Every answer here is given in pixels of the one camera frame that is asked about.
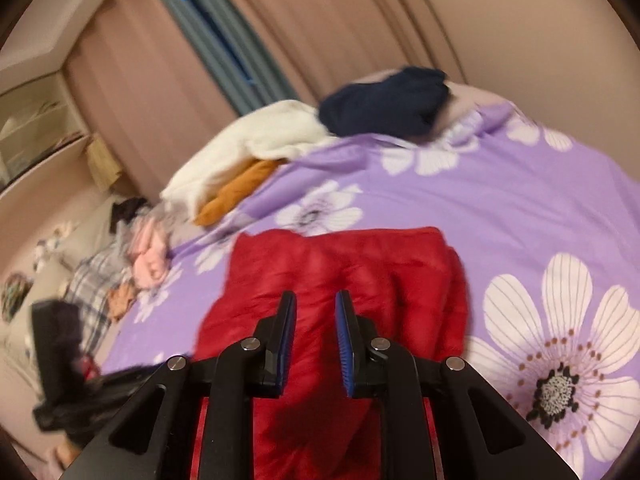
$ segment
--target white cloth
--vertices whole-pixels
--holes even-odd
[[[235,120],[178,170],[160,197],[184,205],[193,220],[224,184],[252,158],[294,160],[336,141],[318,120],[316,109],[286,100]]]

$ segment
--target black cloth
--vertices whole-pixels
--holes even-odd
[[[449,97],[442,70],[408,66],[379,83],[353,83],[320,103],[318,118],[338,137],[426,136]]]
[[[120,220],[124,220],[127,224],[131,222],[136,217],[138,209],[143,205],[146,205],[146,198],[142,198],[141,196],[127,198],[124,202],[119,204],[114,203],[111,206],[109,232],[112,235],[116,233],[116,226]]]

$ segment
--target pink curtain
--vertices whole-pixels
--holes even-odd
[[[233,0],[309,103],[369,73],[437,66],[462,82],[427,0]]]
[[[236,118],[160,0],[106,0],[64,73],[90,128],[151,199]]]

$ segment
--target plaid shirt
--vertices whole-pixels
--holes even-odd
[[[78,265],[64,300],[80,309],[83,354],[94,356],[111,325],[108,292],[120,285],[124,259],[117,255],[115,244]]]

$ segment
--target metal screw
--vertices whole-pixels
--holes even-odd
[[[371,340],[371,346],[374,350],[389,350],[391,343],[384,337],[375,337]]]
[[[449,370],[453,370],[454,372],[459,372],[460,370],[462,370],[462,368],[465,367],[464,360],[460,359],[459,357],[450,357],[445,361],[445,363],[447,364]]]
[[[166,365],[169,370],[182,370],[187,365],[187,359],[181,355],[174,355],[166,362]]]
[[[246,339],[242,339],[240,343],[242,350],[256,350],[260,347],[260,340],[255,337],[248,337]]]

